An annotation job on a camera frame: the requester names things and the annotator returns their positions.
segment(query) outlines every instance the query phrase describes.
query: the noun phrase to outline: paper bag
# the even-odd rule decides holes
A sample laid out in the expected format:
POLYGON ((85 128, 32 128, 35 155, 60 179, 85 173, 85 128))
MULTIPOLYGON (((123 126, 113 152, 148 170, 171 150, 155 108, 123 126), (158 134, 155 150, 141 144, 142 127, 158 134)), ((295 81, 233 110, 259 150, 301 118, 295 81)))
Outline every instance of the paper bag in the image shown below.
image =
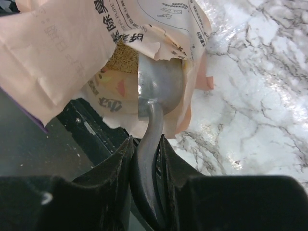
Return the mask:
MULTIPOLYGON (((84 86, 85 97, 109 126, 143 136, 146 122, 138 121, 137 95, 117 98, 114 89, 101 84, 95 86, 97 97, 95 82, 88 82, 126 38, 127 46, 155 60, 183 60, 184 96, 164 125, 167 136, 179 130, 197 74, 205 70, 199 67, 210 35, 209 21, 195 1, 24 0, 17 5, 29 12, 0 19, 0 86, 43 124, 84 86), (113 108, 115 101, 122 107, 113 108)), ((128 82, 137 89, 135 76, 123 81, 127 89, 128 82)))

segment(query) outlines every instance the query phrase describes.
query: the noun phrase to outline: metal ladle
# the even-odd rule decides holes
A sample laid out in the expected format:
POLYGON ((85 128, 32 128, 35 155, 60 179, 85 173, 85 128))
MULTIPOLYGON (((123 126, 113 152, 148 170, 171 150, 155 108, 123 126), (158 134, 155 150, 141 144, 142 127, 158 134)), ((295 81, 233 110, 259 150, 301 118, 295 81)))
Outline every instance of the metal ladle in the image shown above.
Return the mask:
POLYGON ((157 147, 163 116, 174 110, 183 95, 180 59, 155 61, 139 54, 138 116, 149 119, 148 128, 130 167, 130 187, 135 204, 155 230, 165 230, 166 219, 156 184, 157 147))

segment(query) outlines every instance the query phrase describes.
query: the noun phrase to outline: curved metal handle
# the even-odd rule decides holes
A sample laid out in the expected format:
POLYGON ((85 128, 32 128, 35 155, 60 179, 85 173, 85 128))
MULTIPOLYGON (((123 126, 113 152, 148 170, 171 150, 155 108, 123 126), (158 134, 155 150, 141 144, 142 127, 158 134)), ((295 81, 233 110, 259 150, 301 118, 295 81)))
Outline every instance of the curved metal handle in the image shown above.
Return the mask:
POLYGON ((165 230, 165 215, 156 183, 157 147, 163 133, 163 109, 148 102, 149 124, 130 166, 130 188, 135 204, 155 230, 165 230))

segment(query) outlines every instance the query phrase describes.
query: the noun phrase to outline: marble surface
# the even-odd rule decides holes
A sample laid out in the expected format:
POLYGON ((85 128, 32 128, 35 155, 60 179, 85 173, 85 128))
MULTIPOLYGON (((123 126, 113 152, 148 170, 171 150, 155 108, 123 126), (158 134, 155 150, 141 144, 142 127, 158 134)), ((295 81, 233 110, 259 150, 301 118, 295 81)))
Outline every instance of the marble surface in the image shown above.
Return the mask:
POLYGON ((288 175, 308 192, 308 1, 198 2, 215 89, 194 92, 172 146, 205 175, 288 175))

